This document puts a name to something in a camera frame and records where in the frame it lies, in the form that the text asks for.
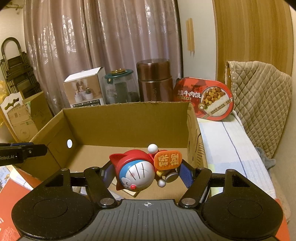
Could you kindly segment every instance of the green lid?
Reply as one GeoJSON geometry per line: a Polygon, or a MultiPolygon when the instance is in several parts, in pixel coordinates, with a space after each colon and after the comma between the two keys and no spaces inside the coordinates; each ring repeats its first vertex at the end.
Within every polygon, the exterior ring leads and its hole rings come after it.
{"type": "Polygon", "coordinates": [[[114,71],[111,71],[110,73],[105,75],[105,79],[107,80],[108,84],[113,84],[114,78],[120,78],[129,74],[132,74],[133,70],[131,69],[117,69],[114,71]]]}

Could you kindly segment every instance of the curtain fold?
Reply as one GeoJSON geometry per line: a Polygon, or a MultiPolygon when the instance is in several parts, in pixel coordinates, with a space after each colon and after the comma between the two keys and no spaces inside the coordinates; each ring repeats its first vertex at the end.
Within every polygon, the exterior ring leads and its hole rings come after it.
{"type": "Polygon", "coordinates": [[[134,70],[149,58],[168,58],[181,77],[174,0],[25,0],[26,49],[54,113],[69,107],[63,81],[104,66],[134,70]]]}

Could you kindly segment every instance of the thermos lid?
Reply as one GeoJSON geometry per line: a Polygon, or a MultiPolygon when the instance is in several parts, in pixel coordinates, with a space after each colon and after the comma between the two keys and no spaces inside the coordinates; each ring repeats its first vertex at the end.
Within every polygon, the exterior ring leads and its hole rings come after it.
{"type": "Polygon", "coordinates": [[[132,73],[133,73],[132,69],[117,69],[106,74],[104,78],[107,80],[108,84],[113,84],[114,78],[123,77],[132,73]]]}
{"type": "Polygon", "coordinates": [[[138,79],[141,81],[166,80],[170,74],[170,61],[165,58],[152,58],[137,63],[138,79]]]}

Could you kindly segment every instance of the white rice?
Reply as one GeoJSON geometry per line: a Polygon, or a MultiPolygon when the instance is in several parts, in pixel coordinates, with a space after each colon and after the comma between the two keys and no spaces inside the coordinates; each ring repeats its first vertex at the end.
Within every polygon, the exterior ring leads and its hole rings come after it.
{"type": "MultiPolygon", "coordinates": [[[[226,102],[229,99],[228,95],[225,94],[220,99],[216,100],[214,103],[209,105],[204,111],[209,114],[212,110],[217,108],[218,106],[222,105],[224,102],[226,102]]],[[[223,107],[221,110],[218,110],[216,113],[212,114],[212,116],[221,116],[226,113],[228,110],[229,104],[227,104],[225,107],[223,107]]]]}

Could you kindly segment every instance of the figurine's head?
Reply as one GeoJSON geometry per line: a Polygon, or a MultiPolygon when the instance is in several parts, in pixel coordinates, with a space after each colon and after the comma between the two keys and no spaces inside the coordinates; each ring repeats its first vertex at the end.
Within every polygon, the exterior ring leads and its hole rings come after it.
{"type": "Polygon", "coordinates": [[[116,189],[140,192],[148,188],[154,178],[155,169],[152,158],[142,150],[130,150],[123,154],[110,155],[115,167],[116,189]]]}
{"type": "Polygon", "coordinates": [[[124,165],[119,173],[119,179],[125,189],[140,192],[148,188],[155,178],[152,164],[144,160],[131,161],[124,165]]]}

